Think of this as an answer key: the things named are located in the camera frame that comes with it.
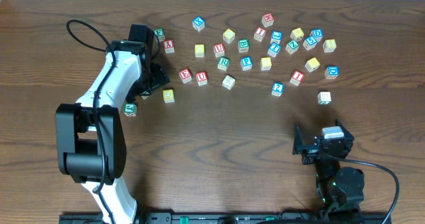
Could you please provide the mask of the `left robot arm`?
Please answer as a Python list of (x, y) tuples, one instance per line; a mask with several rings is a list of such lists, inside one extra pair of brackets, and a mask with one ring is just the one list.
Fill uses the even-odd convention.
[(129, 36), (106, 42), (105, 64), (86, 93), (56, 109), (58, 167), (87, 189), (99, 214), (62, 214), (59, 223), (145, 223), (145, 215), (122, 176), (127, 149), (120, 114), (135, 114), (137, 96), (169, 83), (154, 62), (160, 41), (146, 25), (133, 24)]

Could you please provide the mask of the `red E block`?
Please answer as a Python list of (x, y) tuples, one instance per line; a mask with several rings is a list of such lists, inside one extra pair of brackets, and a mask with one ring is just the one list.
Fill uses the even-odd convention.
[(192, 74), (191, 74), (191, 71), (188, 68), (185, 68), (185, 69), (179, 71), (179, 77), (180, 77), (183, 84), (192, 81)]

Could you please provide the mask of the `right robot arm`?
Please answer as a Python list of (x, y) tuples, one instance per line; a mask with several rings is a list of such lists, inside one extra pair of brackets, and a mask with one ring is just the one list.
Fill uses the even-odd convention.
[(359, 204), (365, 198), (364, 173), (340, 165), (351, 151), (354, 139), (336, 120), (334, 126), (323, 128), (312, 144), (305, 145), (299, 126), (295, 125), (292, 154), (300, 155), (303, 165), (315, 166), (317, 193), (325, 204), (317, 214), (322, 220), (330, 221), (344, 214), (358, 215), (361, 212)]

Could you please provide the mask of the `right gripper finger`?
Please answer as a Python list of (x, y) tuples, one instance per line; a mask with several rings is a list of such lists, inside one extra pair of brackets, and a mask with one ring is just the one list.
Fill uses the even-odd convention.
[(338, 118), (335, 119), (335, 125), (342, 129), (345, 137), (345, 145), (352, 146), (355, 140), (354, 136), (344, 127), (344, 125), (342, 125)]
[(301, 133), (299, 126), (295, 124), (294, 128), (294, 144), (292, 149), (293, 155), (300, 155), (303, 152), (303, 140), (301, 138)]

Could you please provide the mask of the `green N block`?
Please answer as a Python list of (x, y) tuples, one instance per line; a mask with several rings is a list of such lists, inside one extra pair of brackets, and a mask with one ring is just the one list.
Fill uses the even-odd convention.
[(147, 98), (149, 98), (149, 97), (150, 97), (150, 93), (148, 93), (148, 92), (143, 92), (142, 94), (140, 94), (140, 97), (141, 97), (143, 100), (145, 100), (145, 99), (147, 99)]

